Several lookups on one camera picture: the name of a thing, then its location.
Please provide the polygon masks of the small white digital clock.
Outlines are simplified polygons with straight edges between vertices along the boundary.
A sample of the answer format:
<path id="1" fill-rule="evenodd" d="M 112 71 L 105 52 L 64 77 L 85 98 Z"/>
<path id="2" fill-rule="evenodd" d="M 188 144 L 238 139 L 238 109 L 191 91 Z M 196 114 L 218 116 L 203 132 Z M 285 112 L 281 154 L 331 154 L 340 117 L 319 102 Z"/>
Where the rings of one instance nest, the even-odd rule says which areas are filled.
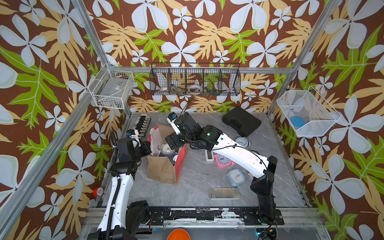
<path id="1" fill-rule="evenodd" d="M 214 155 L 212 151 L 205 150 L 205 159 L 207 163 L 213 163 L 214 162 Z"/>

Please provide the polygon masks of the blue square alarm clock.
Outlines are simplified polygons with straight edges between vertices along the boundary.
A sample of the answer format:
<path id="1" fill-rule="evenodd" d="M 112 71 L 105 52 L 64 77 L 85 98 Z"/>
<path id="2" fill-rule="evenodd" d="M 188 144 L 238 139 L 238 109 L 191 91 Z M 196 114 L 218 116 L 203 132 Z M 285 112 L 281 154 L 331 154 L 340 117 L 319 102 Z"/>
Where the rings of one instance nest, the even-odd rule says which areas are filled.
<path id="1" fill-rule="evenodd" d="M 228 171 L 227 179 L 233 187 L 240 186 L 246 181 L 246 178 L 240 169 L 232 169 Z"/>

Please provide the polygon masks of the red burlap canvas bag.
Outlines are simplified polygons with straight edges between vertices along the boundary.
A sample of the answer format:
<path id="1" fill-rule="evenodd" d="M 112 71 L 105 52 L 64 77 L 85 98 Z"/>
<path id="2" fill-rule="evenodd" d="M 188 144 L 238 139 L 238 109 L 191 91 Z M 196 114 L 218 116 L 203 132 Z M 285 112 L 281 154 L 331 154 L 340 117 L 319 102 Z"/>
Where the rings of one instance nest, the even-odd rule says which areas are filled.
<path id="1" fill-rule="evenodd" d="M 150 130 L 148 142 L 152 153 L 148 156 L 148 178 L 165 184 L 177 185 L 181 177 L 187 146 L 171 149 L 165 137 L 174 132 L 173 128 L 155 125 Z"/>

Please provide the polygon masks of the pink twin-bell alarm clock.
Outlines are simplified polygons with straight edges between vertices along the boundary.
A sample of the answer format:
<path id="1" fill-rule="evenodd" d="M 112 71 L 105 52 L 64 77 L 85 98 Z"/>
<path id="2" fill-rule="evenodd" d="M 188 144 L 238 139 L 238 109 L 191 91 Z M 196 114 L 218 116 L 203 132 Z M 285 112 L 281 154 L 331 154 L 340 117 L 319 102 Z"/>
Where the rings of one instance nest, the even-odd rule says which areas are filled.
<path id="1" fill-rule="evenodd" d="M 235 162 L 220 154 L 214 155 L 214 162 L 220 169 L 227 169 L 235 165 Z"/>

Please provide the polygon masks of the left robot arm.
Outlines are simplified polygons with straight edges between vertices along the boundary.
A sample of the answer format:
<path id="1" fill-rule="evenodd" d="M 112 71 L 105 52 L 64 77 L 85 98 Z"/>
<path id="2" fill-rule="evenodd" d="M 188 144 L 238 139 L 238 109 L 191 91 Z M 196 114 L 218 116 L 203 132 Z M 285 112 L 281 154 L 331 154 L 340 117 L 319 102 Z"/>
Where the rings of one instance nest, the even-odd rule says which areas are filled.
<path id="1" fill-rule="evenodd" d="M 108 170 L 112 176 L 112 188 L 101 223 L 88 240 L 134 240 L 140 224 L 150 220 L 147 201 L 128 204 L 135 175 L 143 157 L 152 153 L 150 142 L 140 141 L 137 129 L 128 130 L 126 137 L 111 141 L 116 150 L 117 161 Z"/>

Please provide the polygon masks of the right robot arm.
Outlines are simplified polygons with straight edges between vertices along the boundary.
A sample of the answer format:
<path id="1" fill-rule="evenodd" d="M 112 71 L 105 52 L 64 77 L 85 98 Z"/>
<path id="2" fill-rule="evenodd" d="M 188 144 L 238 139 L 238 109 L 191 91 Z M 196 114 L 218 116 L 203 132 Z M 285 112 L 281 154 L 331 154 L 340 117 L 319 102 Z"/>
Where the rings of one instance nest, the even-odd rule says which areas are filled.
<path id="1" fill-rule="evenodd" d="M 171 149 L 189 144 L 194 150 L 207 150 L 222 155 L 246 169 L 253 176 L 250 189 L 257 195 L 257 219 L 271 225 L 276 219 L 273 184 L 278 160 L 274 156 L 263 157 L 232 140 L 222 130 L 212 125 L 201 127 L 191 115 L 177 116 L 172 112 L 167 116 L 174 133 L 166 137 Z"/>

